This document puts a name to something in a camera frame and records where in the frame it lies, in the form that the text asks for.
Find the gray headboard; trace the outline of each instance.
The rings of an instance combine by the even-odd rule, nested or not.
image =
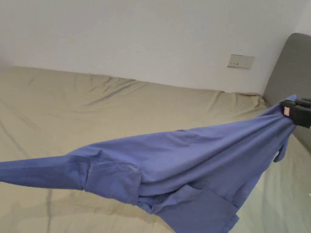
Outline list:
[[[264,93],[269,105],[297,94],[311,98],[311,36],[294,33],[287,39]],[[311,130],[297,127],[295,136],[311,152]]]

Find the wall outlet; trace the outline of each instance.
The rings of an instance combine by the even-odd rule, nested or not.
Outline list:
[[[231,54],[228,67],[240,67],[249,69],[252,67],[255,57]]]

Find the white wall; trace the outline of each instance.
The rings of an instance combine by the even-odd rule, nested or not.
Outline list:
[[[311,1],[307,4],[295,32],[311,35]]]
[[[307,0],[1,0],[0,61],[263,93]],[[255,56],[251,70],[230,54]]]

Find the mattress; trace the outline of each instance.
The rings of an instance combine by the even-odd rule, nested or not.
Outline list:
[[[260,96],[14,67],[0,74],[0,161],[62,156],[94,142],[251,119]],[[231,232],[311,232],[311,157],[294,136]],[[140,208],[76,190],[0,183],[1,232],[173,232]]]

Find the beige bed sheet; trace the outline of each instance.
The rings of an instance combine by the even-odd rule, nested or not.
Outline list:
[[[61,156],[121,137],[253,118],[258,96],[15,67],[0,74],[0,161]],[[292,136],[238,215],[234,233],[311,232],[311,158]],[[75,190],[0,183],[0,232],[168,233],[138,207]]]

